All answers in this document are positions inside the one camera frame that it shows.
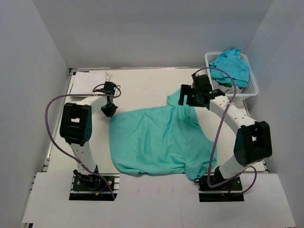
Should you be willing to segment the green t shirt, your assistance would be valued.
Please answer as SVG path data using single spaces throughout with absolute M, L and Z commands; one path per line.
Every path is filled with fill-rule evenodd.
M 114 167 L 131 175 L 186 174 L 194 180 L 217 163 L 214 143 L 204 134 L 194 107 L 179 105 L 180 91 L 166 105 L 124 112 L 109 126 Z

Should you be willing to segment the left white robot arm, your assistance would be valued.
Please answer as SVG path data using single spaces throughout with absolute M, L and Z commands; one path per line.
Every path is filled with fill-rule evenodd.
M 100 110 L 106 117 L 112 117 L 118 108 L 113 102 L 117 85 L 105 82 L 103 86 L 93 89 L 92 94 L 77 103 L 65 103 L 62 113 L 60 136 L 72 149 L 77 171 L 84 175 L 98 173 L 89 144 L 93 132 L 93 114 Z

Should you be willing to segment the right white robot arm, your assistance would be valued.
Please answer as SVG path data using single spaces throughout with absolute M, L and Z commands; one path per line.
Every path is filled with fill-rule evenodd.
M 192 75 L 192 85 L 181 85 L 179 104 L 205 107 L 221 118 L 236 136 L 233 155 L 207 175 L 207 185 L 216 188 L 230 182 L 249 166 L 272 156 L 270 126 L 243 115 L 219 89 L 213 89 L 208 75 Z

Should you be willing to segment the grey shirt in basket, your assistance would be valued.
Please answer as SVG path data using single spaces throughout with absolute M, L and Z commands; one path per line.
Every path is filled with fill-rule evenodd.
M 217 82 L 216 80 L 212 79 L 212 86 L 213 89 L 219 89 L 222 92 L 224 92 L 226 94 L 226 96 L 233 96 L 234 93 L 240 94 L 242 92 L 242 88 L 236 86 L 236 90 L 234 89 L 233 85 L 231 84 L 221 84 L 219 82 Z

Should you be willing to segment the folded white t shirt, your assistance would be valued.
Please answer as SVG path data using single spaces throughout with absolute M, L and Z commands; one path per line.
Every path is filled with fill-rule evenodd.
M 72 74 L 70 94 L 91 94 L 99 84 L 110 81 L 106 71 L 77 71 Z

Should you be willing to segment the white plastic basket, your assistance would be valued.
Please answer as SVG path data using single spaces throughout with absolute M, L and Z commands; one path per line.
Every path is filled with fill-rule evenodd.
M 205 54 L 207 73 L 214 89 L 221 89 L 229 98 L 236 95 L 235 101 L 258 95 L 258 87 L 247 57 L 240 49 Z

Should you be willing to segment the blue t shirt in basket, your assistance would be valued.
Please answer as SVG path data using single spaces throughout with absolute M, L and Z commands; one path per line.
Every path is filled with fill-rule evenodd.
M 236 86 L 245 88 L 248 86 L 250 67 L 241 59 L 240 49 L 227 49 L 209 63 L 209 67 L 215 67 L 227 72 L 235 82 Z

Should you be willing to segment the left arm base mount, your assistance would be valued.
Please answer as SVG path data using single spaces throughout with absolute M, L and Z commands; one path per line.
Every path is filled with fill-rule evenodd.
M 105 180 L 95 175 L 73 171 L 70 201 L 114 201 L 118 194 L 118 174 L 106 174 Z

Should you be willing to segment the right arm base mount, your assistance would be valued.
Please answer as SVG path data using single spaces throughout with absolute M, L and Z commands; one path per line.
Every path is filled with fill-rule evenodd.
M 200 202 L 243 202 L 243 188 L 239 177 L 216 188 L 207 185 L 207 175 L 194 180 L 199 187 Z

